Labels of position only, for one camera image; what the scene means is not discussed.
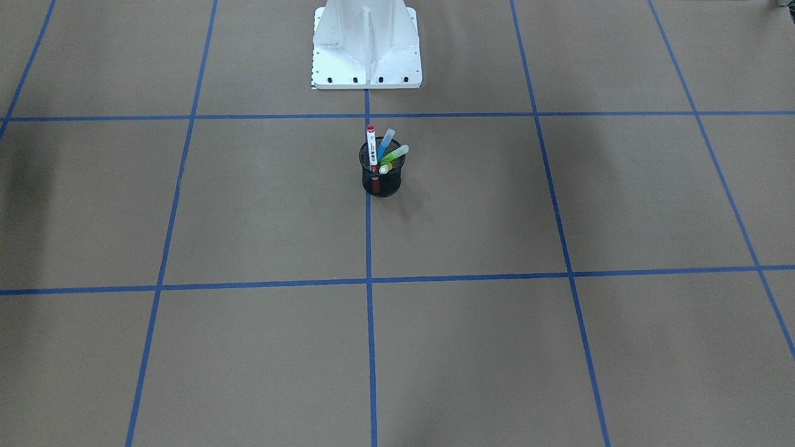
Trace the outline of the red and white marker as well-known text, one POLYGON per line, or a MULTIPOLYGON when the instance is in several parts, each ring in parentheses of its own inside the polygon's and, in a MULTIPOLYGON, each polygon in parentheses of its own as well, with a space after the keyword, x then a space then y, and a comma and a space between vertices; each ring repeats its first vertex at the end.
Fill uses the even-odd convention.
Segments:
POLYGON ((375 126, 372 124, 366 125, 366 144, 369 164, 368 170, 370 175, 370 192, 374 194, 380 194, 381 188, 378 176, 379 165, 376 147, 376 132, 375 126))

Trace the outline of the blue highlighter pen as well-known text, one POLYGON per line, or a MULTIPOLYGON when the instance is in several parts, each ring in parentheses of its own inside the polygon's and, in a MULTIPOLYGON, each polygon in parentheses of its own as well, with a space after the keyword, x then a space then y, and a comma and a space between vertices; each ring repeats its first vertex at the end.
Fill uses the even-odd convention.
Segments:
POLYGON ((381 138, 380 143, 378 145, 377 153, 376 153, 377 159, 378 159, 378 164, 381 163, 381 159, 383 158, 383 156, 385 156, 386 150, 389 147, 392 139, 394 138, 395 133, 396 133, 396 131, 394 129, 389 128, 389 129, 387 129, 385 135, 383 135, 383 137, 381 138))

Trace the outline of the black mesh pen cup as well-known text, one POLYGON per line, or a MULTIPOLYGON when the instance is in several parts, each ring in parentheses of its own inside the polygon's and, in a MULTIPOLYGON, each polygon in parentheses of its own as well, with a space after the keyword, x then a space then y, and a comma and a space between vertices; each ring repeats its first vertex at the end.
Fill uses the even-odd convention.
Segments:
POLYGON ((394 195, 401 186, 401 169, 407 155, 399 156, 390 164, 392 168, 385 174, 373 173, 369 164, 369 152, 366 143, 360 147, 361 186, 371 196, 387 197, 394 195))

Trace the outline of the green highlighter pen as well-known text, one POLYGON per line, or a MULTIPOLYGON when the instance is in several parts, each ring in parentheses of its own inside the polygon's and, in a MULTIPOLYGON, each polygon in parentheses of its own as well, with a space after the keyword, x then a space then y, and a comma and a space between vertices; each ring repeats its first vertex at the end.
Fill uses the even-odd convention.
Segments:
POLYGON ((405 156, 407 155, 409 150, 410 150, 409 145, 401 145, 397 149, 385 153, 385 156, 383 156, 383 158, 381 159, 381 163, 379 164, 379 166, 386 163, 392 163, 392 164, 397 163, 398 165, 402 165, 405 162, 405 156))

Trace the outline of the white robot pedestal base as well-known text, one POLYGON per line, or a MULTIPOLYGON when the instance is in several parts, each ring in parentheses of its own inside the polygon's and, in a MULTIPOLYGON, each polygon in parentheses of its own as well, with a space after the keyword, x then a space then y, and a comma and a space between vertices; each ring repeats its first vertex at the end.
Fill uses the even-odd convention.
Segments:
POLYGON ((417 11, 403 1, 327 1, 315 9, 311 86, 417 89, 423 84, 417 11))

